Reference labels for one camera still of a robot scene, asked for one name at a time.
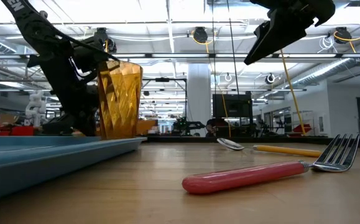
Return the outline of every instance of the table surface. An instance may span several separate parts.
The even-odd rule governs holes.
[[[204,196],[182,189],[191,174],[315,160],[256,152],[252,145],[229,151],[215,143],[143,144],[137,152],[0,199],[0,223],[360,223],[360,150],[342,174],[310,171]]]

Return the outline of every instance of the ceiling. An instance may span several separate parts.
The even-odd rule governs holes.
[[[245,1],[230,1],[230,10],[222,0],[215,0],[214,14],[211,0],[29,0],[38,11],[46,11],[48,20],[62,32],[77,39],[93,34],[96,28],[106,27],[107,33],[114,39],[120,54],[134,53],[235,53],[246,54],[256,38],[254,30],[267,18],[267,9]],[[333,33],[335,27],[347,27],[353,38],[360,37],[360,7],[345,7],[345,0],[334,1],[336,14],[324,25],[309,27],[307,38],[284,48],[285,53],[321,54],[345,52],[348,44],[333,44],[325,50],[323,36]],[[208,45],[197,44],[192,36],[187,37],[197,26],[205,27],[210,38],[216,32],[215,42]],[[30,46],[22,38],[14,18],[0,1],[0,42],[12,47]],[[190,60],[160,60],[140,58],[132,62],[144,68],[144,77],[186,78]],[[316,63],[287,63],[290,76],[308,70]],[[44,79],[38,67],[25,70],[25,62],[0,60],[0,67],[18,74],[15,78],[24,78],[25,74],[34,74],[32,78]],[[217,62],[216,73],[221,87],[228,87],[233,82],[226,81],[226,75],[239,75],[239,87],[260,88],[265,85],[264,78],[269,73],[284,77],[282,63],[257,62],[246,66],[241,61]],[[153,87],[175,88],[175,83],[151,83]],[[40,88],[50,88],[48,83],[39,83]]]

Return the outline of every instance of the black robotic arm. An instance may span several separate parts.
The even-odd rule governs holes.
[[[31,56],[28,67],[40,65],[52,94],[57,95],[68,125],[87,136],[95,135],[95,113],[98,108],[96,86],[87,83],[97,77],[98,64],[112,58],[104,52],[104,45],[116,52],[116,46],[105,31],[99,29],[88,39],[75,40],[56,29],[47,20],[47,13],[37,12],[28,0],[2,0],[16,20],[24,39],[39,53]],[[89,72],[80,77],[77,68]]]

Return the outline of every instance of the person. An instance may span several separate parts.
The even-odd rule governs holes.
[[[217,126],[228,126],[228,123],[224,120],[224,118],[212,118],[208,120],[206,123],[206,137],[215,137]]]

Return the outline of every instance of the fork tines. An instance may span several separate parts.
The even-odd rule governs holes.
[[[340,139],[340,135],[338,134],[329,143],[328,147],[322,152],[321,156],[318,158],[318,160],[316,160],[316,162],[351,166],[354,162],[356,151],[358,149],[359,135],[357,135],[355,140],[353,140],[351,147],[348,146],[352,141],[353,135],[351,134],[348,139],[346,139],[346,137],[347,134],[345,134]]]

